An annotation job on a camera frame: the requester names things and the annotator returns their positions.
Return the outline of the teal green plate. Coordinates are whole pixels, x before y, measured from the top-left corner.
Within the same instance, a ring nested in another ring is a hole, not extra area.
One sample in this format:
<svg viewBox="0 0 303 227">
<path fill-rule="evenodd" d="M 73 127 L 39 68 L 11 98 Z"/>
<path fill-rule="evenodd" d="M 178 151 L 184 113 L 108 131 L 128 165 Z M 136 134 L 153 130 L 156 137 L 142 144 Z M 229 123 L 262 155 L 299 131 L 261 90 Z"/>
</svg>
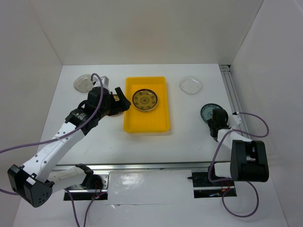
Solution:
<svg viewBox="0 0 303 227">
<path fill-rule="evenodd" d="M 215 108 L 223 109 L 220 105 L 214 104 L 214 103 L 205 104 L 201 108 L 200 115 L 201 115 L 202 120 L 205 123 L 208 123 L 208 120 L 211 119 L 211 117 L 212 117 L 212 110 L 215 109 Z"/>
</svg>

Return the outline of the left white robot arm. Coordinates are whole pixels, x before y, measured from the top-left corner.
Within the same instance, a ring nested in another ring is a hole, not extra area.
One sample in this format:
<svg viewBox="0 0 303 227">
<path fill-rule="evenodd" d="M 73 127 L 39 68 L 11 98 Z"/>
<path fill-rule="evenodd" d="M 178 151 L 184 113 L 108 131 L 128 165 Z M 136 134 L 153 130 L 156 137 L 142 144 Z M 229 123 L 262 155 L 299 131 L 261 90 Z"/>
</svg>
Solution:
<svg viewBox="0 0 303 227">
<path fill-rule="evenodd" d="M 120 87 L 115 88 L 118 100 L 106 88 L 95 87 L 89 91 L 87 100 L 82 101 L 70 112 L 54 136 L 37 154 L 21 166 L 12 165 L 8 177 L 12 190 L 34 208 L 42 206 L 61 189 L 79 185 L 91 189 L 102 186 L 102 179 L 85 164 L 76 164 L 70 169 L 53 172 L 65 154 L 81 141 L 105 116 L 127 111 L 131 103 Z"/>
</svg>

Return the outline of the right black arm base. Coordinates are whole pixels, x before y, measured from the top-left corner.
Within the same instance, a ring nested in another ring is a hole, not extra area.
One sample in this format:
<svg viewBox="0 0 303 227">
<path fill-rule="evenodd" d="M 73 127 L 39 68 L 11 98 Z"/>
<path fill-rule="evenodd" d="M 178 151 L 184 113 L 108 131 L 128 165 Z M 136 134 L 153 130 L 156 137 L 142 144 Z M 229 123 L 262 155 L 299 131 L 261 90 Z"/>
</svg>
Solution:
<svg viewBox="0 0 303 227">
<path fill-rule="evenodd" d="M 193 183 L 194 198 L 219 198 L 225 193 L 225 197 L 236 197 L 236 189 L 233 181 L 212 183 L 208 180 L 207 172 L 193 172 L 188 177 Z"/>
</svg>

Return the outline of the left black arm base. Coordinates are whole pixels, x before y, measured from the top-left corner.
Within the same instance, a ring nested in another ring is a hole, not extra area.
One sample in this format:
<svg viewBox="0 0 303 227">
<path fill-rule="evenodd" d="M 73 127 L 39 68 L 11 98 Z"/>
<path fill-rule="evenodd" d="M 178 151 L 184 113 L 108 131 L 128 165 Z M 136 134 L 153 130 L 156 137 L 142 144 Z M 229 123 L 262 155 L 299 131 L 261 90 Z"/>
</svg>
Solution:
<svg viewBox="0 0 303 227">
<path fill-rule="evenodd" d="M 105 201 L 108 199 L 108 184 L 109 172 L 100 172 L 95 176 L 88 188 L 83 188 L 80 185 L 73 185 L 68 187 L 72 198 L 75 201 L 89 201 L 95 198 L 98 201 Z"/>
</svg>

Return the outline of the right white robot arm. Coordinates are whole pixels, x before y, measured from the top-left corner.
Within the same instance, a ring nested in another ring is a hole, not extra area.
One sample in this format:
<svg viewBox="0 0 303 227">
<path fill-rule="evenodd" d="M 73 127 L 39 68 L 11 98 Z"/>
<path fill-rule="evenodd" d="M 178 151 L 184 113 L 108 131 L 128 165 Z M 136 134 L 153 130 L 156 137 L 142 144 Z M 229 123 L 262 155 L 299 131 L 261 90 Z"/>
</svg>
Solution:
<svg viewBox="0 0 303 227">
<path fill-rule="evenodd" d="M 211 185 L 218 185 L 222 181 L 234 182 L 267 182 L 269 179 L 269 168 L 267 162 L 266 147 L 260 140 L 251 140 L 243 137 L 241 134 L 250 135 L 256 138 L 265 138 L 269 134 L 267 123 L 259 116 L 246 113 L 260 119 L 265 127 L 265 135 L 253 135 L 231 126 L 230 120 L 234 120 L 234 125 L 241 122 L 240 112 L 234 112 L 228 115 L 224 109 L 215 108 L 212 110 L 212 117 L 207 121 L 211 137 L 218 142 L 213 160 L 207 173 L 207 181 Z M 229 162 L 216 163 L 217 154 L 224 145 L 231 150 L 231 159 Z M 223 175 L 218 166 L 229 166 L 229 174 Z"/>
</svg>

